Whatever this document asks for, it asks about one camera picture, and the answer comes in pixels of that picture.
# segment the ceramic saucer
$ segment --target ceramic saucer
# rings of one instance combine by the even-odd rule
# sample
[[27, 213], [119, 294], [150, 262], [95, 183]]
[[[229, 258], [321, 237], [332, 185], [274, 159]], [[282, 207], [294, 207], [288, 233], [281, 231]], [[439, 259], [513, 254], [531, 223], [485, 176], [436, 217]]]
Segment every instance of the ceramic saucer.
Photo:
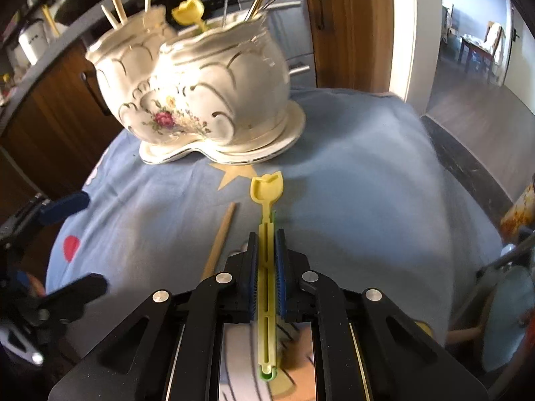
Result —
[[220, 164], [253, 164], [267, 161], [290, 148], [303, 132], [305, 114], [301, 106], [295, 101], [288, 101], [286, 113], [288, 120], [280, 136], [268, 145], [253, 151], [224, 153], [216, 150], [212, 145], [198, 140], [196, 136], [186, 135], [180, 137], [177, 142], [165, 145], [141, 142], [139, 155], [147, 164], [163, 164], [175, 161], [191, 152], [200, 152], [213, 162]]

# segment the red heart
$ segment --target red heart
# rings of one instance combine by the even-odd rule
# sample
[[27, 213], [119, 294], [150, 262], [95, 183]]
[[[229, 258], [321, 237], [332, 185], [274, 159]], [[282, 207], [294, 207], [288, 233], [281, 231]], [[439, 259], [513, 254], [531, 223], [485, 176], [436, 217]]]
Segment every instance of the red heart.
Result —
[[67, 262], [72, 261], [72, 258], [74, 258], [74, 253], [76, 253], [78, 247], [80, 247], [80, 240], [74, 235], [69, 235], [67, 238], [65, 238], [65, 241], [63, 241], [63, 255], [65, 256]]

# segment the dark floor threshold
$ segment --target dark floor threshold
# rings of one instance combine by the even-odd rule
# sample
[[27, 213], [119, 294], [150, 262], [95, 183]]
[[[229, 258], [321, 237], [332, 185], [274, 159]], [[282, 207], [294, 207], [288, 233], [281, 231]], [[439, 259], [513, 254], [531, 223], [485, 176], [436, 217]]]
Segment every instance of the dark floor threshold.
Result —
[[469, 192], [494, 227], [513, 206], [509, 196], [485, 167], [443, 127], [422, 116], [440, 164]]

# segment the silver screw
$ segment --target silver screw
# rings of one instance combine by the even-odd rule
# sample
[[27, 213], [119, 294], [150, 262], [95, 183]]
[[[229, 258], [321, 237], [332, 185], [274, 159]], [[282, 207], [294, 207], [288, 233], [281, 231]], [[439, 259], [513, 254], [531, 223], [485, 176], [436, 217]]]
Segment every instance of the silver screw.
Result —
[[50, 312], [48, 309], [39, 309], [38, 315], [41, 321], [46, 321], [50, 317]]
[[318, 273], [304, 272], [301, 276], [305, 282], [315, 282], [319, 279]]
[[169, 293], [164, 290], [156, 291], [152, 295], [152, 299], [157, 303], [163, 303], [164, 301], [167, 301], [168, 298], [169, 298]]
[[219, 273], [216, 276], [217, 283], [229, 283], [232, 280], [232, 274], [230, 273]]
[[368, 289], [366, 291], [366, 298], [371, 301], [379, 301], [383, 298], [383, 295], [377, 289]]
[[33, 360], [34, 364], [41, 366], [44, 362], [44, 357], [41, 353], [36, 352], [31, 355], [31, 360]]

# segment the yellow star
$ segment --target yellow star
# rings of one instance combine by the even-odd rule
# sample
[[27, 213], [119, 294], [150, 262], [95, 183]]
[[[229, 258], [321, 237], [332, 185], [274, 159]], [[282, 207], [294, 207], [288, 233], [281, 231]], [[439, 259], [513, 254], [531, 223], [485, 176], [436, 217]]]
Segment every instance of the yellow star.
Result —
[[244, 178], [249, 179], [258, 176], [255, 172], [255, 169], [250, 164], [248, 166], [231, 166], [230, 164], [212, 163], [210, 164], [210, 166], [225, 172], [217, 190], [221, 190], [221, 188], [226, 186], [229, 182], [231, 182], [234, 178], [237, 178], [238, 176], [242, 176]]

